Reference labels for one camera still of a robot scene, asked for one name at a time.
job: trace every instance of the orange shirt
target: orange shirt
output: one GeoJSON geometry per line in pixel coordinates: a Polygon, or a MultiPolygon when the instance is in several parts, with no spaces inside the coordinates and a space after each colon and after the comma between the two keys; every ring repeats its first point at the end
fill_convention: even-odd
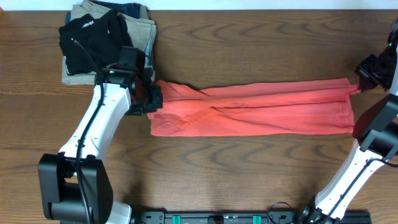
{"type": "Polygon", "coordinates": [[[346,78],[254,83],[195,91],[159,81],[163,108],[149,113],[154,136],[257,136],[352,133],[346,78]]]}

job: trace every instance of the wood grain surface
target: wood grain surface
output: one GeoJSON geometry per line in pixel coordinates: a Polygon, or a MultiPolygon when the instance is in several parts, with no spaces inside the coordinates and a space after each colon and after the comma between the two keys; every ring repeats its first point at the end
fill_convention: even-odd
{"type": "MultiPolygon", "coordinates": [[[[358,78],[355,66],[387,44],[398,11],[154,11],[157,78],[197,89],[254,82],[358,78]]],[[[42,213],[37,164],[55,154],[85,113],[92,86],[61,83],[65,12],[0,17],[0,222],[56,223],[42,213]]],[[[352,96],[358,116],[385,93],[352,96]]],[[[299,207],[331,180],[349,134],[159,138],[145,117],[124,117],[106,170],[115,198],[138,209],[299,207]]],[[[383,167],[350,209],[398,222],[398,170],[383,167]]]]}

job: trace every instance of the white robotic arm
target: white robotic arm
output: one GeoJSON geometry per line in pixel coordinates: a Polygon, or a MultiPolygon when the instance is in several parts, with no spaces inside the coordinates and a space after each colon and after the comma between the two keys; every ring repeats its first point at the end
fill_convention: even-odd
{"type": "MultiPolygon", "coordinates": [[[[398,68],[396,68],[394,72],[390,94],[395,96],[398,94],[398,68]]],[[[325,215],[329,215],[334,219],[342,219],[348,204],[354,196],[370,176],[384,165],[380,161],[373,161],[367,164],[371,159],[383,159],[384,161],[388,161],[388,159],[383,158],[383,156],[376,151],[361,150],[358,140],[354,140],[353,147],[343,165],[331,182],[317,194],[315,206],[325,215]]]]}
{"type": "MultiPolygon", "coordinates": [[[[92,155],[105,163],[114,132],[121,118],[130,108],[131,96],[128,88],[122,88],[118,84],[104,83],[103,86],[103,105],[87,132],[84,147],[81,149],[81,158],[92,155]]],[[[93,99],[83,119],[69,141],[59,150],[59,153],[62,153],[65,157],[76,157],[78,140],[93,115],[100,97],[101,88],[96,85],[93,99]]]]}

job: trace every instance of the black cable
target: black cable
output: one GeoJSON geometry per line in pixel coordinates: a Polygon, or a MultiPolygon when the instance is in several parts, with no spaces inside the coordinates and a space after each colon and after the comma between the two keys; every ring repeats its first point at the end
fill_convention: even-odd
{"type": "MultiPolygon", "coordinates": [[[[101,72],[98,69],[98,67],[95,65],[93,59],[90,57],[90,55],[87,53],[87,51],[85,50],[84,47],[82,47],[80,45],[80,43],[77,40],[74,40],[74,43],[77,44],[78,46],[81,47],[81,49],[84,51],[84,53],[86,54],[86,56],[89,58],[92,66],[94,67],[94,69],[96,70],[95,72],[99,75],[101,72]]],[[[81,159],[81,149],[84,147],[84,141],[87,135],[88,130],[90,130],[90,126],[93,123],[95,116],[97,115],[98,111],[100,110],[103,101],[104,101],[104,85],[101,83],[99,85],[101,87],[101,97],[98,100],[98,104],[97,107],[95,108],[93,115],[91,115],[90,120],[88,120],[86,127],[84,128],[80,139],[78,140],[78,146],[77,146],[77,151],[76,151],[76,166],[75,166],[75,170],[77,173],[77,180],[79,183],[79,189],[80,189],[80,194],[81,194],[81,199],[83,201],[83,206],[85,208],[86,211],[86,218],[87,218],[87,224],[92,224],[92,217],[91,217],[91,213],[90,213],[90,208],[88,206],[88,201],[87,201],[87,196],[86,196],[86,192],[85,192],[85,188],[83,186],[83,179],[82,179],[82,172],[81,172],[81,167],[80,167],[80,159],[81,159]]]]}
{"type": "Polygon", "coordinates": [[[379,161],[387,166],[393,167],[393,168],[398,168],[398,164],[391,164],[387,161],[384,161],[382,159],[370,159],[366,162],[366,164],[364,165],[364,167],[361,169],[361,171],[359,172],[359,174],[354,178],[354,180],[350,183],[350,185],[348,186],[348,188],[345,190],[345,192],[340,196],[339,200],[337,201],[337,203],[333,206],[333,208],[330,210],[329,214],[327,215],[327,217],[325,217],[324,219],[321,219],[320,221],[326,221],[331,217],[331,214],[333,214],[333,212],[335,212],[335,210],[337,209],[337,207],[339,206],[339,204],[343,201],[343,199],[347,196],[348,192],[351,190],[351,188],[354,186],[354,184],[358,181],[358,179],[361,177],[361,175],[365,172],[366,168],[368,168],[371,163],[373,161],[379,161]]]}
{"type": "MultiPolygon", "coordinates": [[[[271,205],[271,207],[269,207],[268,212],[267,212],[267,218],[268,218],[268,220],[271,221],[273,224],[277,224],[277,223],[274,222],[274,219],[271,218],[271,217],[269,216],[269,213],[271,212],[271,209],[274,208],[275,205],[280,205],[280,204],[287,205],[287,206],[289,206],[289,207],[293,210],[293,208],[292,208],[287,202],[275,202],[273,205],[271,205]]],[[[295,220],[295,217],[292,218],[292,221],[291,221],[291,222],[286,223],[286,224],[293,224],[294,220],[295,220]]]]}

